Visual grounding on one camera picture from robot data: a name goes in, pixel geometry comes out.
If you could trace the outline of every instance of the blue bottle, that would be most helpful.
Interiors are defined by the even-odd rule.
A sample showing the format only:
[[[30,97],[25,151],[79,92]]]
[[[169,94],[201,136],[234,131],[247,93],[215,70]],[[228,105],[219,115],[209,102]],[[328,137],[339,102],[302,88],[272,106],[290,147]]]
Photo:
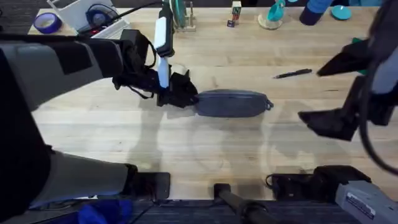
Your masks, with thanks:
[[[309,0],[301,13],[301,23],[308,26],[315,25],[332,2],[333,0]]]

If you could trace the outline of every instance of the gray pouch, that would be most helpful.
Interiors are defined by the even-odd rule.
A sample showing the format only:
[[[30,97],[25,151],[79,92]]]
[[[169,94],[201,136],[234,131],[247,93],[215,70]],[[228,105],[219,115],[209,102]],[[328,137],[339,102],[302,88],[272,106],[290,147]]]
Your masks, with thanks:
[[[248,90],[210,90],[197,94],[197,98],[199,115],[219,118],[248,118],[274,106],[265,94]]]

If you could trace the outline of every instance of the label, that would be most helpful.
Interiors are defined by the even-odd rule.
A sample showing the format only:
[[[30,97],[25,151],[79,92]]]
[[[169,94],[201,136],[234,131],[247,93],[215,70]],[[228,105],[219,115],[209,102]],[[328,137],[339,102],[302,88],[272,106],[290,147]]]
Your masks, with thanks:
[[[361,213],[366,215],[371,220],[374,219],[376,215],[376,211],[371,208],[369,205],[365,204],[361,199],[357,196],[353,195],[352,193],[347,193],[346,201],[356,207]]]

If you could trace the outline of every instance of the blue cloth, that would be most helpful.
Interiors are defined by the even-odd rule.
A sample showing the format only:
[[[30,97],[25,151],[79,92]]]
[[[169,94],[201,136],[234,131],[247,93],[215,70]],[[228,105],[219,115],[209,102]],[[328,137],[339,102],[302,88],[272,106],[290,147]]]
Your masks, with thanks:
[[[132,218],[131,200],[98,200],[51,224],[127,224]]]

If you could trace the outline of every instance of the painter's tape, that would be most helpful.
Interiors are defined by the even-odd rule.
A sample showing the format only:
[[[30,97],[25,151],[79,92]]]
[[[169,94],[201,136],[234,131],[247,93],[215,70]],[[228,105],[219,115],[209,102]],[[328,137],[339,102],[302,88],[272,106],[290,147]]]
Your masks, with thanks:
[[[46,12],[36,17],[33,26],[42,34],[52,34],[62,26],[62,21],[52,12]]]

